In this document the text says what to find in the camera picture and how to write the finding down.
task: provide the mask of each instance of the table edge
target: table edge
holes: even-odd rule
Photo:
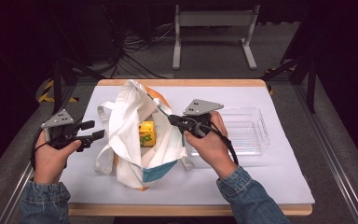
[[[134,79],[146,86],[267,87],[262,79]],[[127,79],[102,79],[97,86],[122,86]]]
[[[286,216],[308,216],[311,204],[279,204]],[[233,216],[229,204],[222,205],[140,205],[69,203],[69,216],[116,217],[226,217]]]

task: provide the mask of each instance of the transparent plastic tray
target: transparent plastic tray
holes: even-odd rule
[[[269,136],[263,116],[255,107],[225,107],[219,110],[225,122],[228,139],[237,154],[261,155],[269,145]],[[189,148],[190,157],[197,158],[199,153],[193,147]]]

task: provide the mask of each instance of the denim sleeve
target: denim sleeve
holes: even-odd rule
[[[241,166],[216,183],[223,197],[231,204],[237,223],[290,223],[263,186]]]
[[[70,197],[63,183],[44,185],[28,181],[21,195],[20,223],[69,223],[68,201]]]

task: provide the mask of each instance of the white tote bag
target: white tote bag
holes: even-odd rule
[[[194,164],[187,158],[183,136],[168,121],[167,116],[171,113],[168,103],[158,92],[128,80],[114,103],[104,102],[98,106],[108,144],[95,160],[95,171],[109,175],[116,166],[120,183],[146,190],[167,174],[178,160],[187,169],[192,168]],[[156,144],[142,148],[139,125],[150,118],[155,124]],[[106,159],[108,163],[102,167],[100,161]]]

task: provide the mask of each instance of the small carton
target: small carton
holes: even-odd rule
[[[144,121],[139,125],[141,147],[152,147],[156,144],[156,133],[153,121]]]

